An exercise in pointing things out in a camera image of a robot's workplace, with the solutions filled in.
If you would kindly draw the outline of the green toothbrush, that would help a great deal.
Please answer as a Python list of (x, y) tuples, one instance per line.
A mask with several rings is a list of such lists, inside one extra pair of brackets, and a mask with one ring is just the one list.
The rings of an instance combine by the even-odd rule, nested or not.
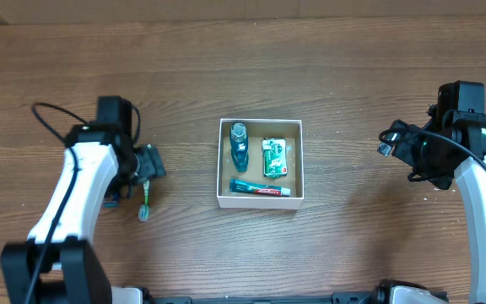
[(149, 188), (150, 181), (146, 180), (143, 183), (143, 203), (138, 210), (138, 219), (141, 222), (146, 222), (149, 219)]

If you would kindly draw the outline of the blue mouthwash bottle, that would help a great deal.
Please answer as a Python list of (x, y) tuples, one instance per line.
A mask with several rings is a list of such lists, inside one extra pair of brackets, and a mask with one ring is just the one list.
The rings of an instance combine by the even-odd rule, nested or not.
[(232, 161), (238, 172), (246, 172), (248, 168), (248, 137), (246, 126), (241, 122), (231, 125), (229, 142)]

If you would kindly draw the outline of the red Colgate toothpaste tube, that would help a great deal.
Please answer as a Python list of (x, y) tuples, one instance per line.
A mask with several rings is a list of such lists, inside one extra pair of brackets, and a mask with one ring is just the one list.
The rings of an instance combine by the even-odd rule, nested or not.
[(229, 190), (235, 193), (250, 193), (275, 197), (289, 197), (291, 195), (291, 190), (286, 187), (265, 185), (238, 179), (230, 180)]

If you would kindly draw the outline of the green Dettol soap packet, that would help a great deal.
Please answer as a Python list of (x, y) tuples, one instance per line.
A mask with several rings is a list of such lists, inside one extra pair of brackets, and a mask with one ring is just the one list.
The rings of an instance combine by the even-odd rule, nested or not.
[(288, 174), (286, 140), (284, 138), (265, 138), (262, 141), (263, 175), (280, 178)]

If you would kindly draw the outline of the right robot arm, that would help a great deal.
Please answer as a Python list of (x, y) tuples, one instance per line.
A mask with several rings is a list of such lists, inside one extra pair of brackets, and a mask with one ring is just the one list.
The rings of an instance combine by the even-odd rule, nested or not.
[(468, 300), (486, 303), (486, 112), (485, 89), (477, 82), (441, 85), (438, 101), (422, 127), (394, 121), (380, 133), (378, 152), (412, 169), (411, 182), (440, 190), (456, 184), (466, 214), (471, 256)]

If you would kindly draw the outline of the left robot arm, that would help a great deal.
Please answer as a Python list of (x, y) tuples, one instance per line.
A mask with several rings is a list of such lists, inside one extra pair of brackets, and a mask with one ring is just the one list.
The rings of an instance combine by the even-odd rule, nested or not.
[(137, 144), (139, 116), (131, 101), (101, 96), (93, 121), (81, 119), (59, 137), (64, 165), (51, 200), (26, 242), (6, 244), (0, 256), (10, 302), (152, 302), (144, 287), (112, 285), (93, 249), (103, 203), (166, 174), (158, 150)]

